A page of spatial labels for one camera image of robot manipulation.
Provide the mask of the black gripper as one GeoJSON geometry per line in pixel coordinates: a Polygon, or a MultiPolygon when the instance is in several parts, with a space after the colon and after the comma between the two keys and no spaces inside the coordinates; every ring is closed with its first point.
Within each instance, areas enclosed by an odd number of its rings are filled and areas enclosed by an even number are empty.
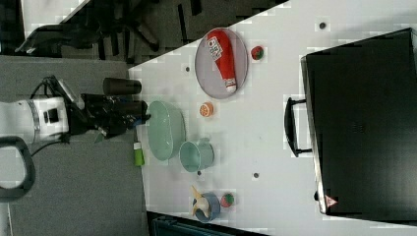
{"type": "Polygon", "coordinates": [[[148,104],[143,100],[91,93],[82,93],[81,100],[83,109],[74,105],[68,110],[69,132],[73,136],[98,130],[104,138],[113,138],[148,120],[148,104]]]}

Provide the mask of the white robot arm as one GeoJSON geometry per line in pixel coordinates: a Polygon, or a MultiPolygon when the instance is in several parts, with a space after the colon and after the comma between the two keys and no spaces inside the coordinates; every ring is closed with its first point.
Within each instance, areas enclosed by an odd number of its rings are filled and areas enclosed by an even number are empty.
{"type": "Polygon", "coordinates": [[[62,96],[1,104],[1,136],[18,137],[26,144],[60,141],[90,130],[111,139],[146,123],[144,101],[84,93],[79,102],[62,96]]]}

